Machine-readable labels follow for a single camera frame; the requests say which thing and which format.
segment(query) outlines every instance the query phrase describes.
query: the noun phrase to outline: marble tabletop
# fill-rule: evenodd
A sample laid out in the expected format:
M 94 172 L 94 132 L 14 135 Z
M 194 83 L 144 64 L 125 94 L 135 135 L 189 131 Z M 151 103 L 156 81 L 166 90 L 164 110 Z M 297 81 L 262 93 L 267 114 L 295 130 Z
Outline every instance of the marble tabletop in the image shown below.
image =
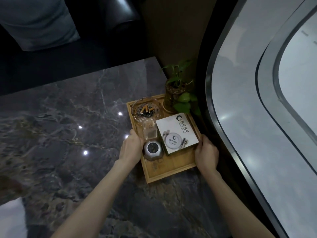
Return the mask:
M 152 57 L 0 97 L 0 204 L 23 197 L 28 237 L 49 237 L 93 190 L 131 129 L 126 102 L 165 81 Z M 229 236 L 196 168 L 146 184 L 140 163 L 99 235 Z

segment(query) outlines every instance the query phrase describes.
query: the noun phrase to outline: tissue box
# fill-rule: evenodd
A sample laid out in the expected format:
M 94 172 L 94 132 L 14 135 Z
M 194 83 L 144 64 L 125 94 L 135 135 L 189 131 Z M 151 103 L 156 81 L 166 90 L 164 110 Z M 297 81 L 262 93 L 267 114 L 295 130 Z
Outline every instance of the tissue box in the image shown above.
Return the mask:
M 184 113 L 159 119 L 156 125 L 167 155 L 199 143 Z

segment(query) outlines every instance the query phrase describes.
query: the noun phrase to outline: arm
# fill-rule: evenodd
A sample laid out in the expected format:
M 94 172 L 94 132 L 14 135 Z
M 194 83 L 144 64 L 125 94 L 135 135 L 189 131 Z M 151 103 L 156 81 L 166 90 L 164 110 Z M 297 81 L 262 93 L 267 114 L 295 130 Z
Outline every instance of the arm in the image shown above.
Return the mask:
M 210 186 L 234 238 L 274 238 L 272 233 L 248 210 L 216 170 L 219 151 L 203 135 L 195 151 L 196 165 Z
M 51 238 L 98 236 L 121 184 L 141 158 L 143 140 L 132 129 L 130 134 L 112 169 Z

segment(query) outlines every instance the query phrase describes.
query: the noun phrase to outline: hand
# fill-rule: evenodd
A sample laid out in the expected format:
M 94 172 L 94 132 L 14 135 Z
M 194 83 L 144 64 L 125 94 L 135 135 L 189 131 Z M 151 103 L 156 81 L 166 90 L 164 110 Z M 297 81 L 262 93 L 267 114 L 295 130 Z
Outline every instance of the hand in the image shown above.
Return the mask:
M 141 158 L 143 143 L 143 139 L 131 129 L 129 137 L 122 143 L 119 160 L 132 169 Z
M 202 135 L 202 140 L 200 140 L 195 150 L 196 165 L 201 174 L 205 176 L 216 172 L 218 159 L 218 149 L 212 144 L 206 135 Z

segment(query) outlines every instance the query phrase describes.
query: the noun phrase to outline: black leather sofa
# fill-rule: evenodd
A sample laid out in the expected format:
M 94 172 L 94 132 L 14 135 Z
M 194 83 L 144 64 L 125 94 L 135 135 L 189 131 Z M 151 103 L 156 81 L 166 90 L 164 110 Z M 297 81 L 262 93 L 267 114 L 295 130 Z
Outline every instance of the black leather sofa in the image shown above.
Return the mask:
M 35 52 L 0 27 L 0 95 L 146 57 L 137 0 L 65 0 L 81 39 Z

